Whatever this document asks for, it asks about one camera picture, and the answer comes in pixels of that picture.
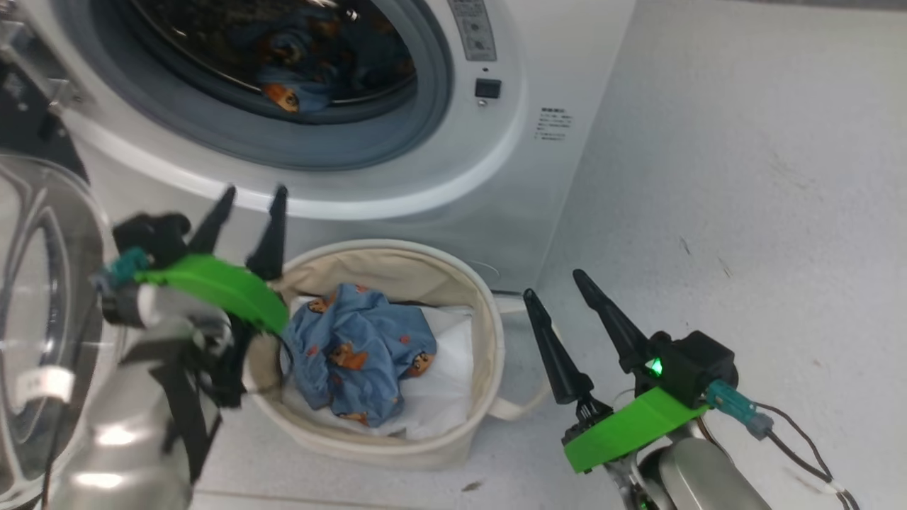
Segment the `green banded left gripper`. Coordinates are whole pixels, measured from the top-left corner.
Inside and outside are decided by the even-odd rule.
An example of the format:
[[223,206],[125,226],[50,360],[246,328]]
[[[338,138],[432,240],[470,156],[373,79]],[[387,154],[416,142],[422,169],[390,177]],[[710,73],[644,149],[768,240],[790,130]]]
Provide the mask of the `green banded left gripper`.
[[243,351],[261,334],[288,326],[288,306],[268,281],[283,274],[288,189],[276,187],[269,220],[246,268],[213,255],[236,195],[228,186],[187,244],[187,254],[164,268],[153,268],[146,253],[133,256],[133,283],[142,329],[179,324],[212,338],[214,352]]

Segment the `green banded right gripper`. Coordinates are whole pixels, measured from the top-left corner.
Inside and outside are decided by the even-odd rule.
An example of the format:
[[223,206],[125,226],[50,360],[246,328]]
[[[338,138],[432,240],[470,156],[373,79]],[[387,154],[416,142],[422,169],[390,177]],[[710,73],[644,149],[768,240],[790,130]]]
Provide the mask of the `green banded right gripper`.
[[[571,275],[586,305],[598,315],[612,340],[623,372],[629,374],[642,367],[649,359],[647,336],[585,271],[574,270]],[[524,304],[556,403],[579,403],[592,398],[592,380],[577,368],[546,307],[531,288],[524,291]],[[567,441],[564,453],[574,472],[587,472],[644,448],[709,409],[708,404],[690,409],[655,387]]]

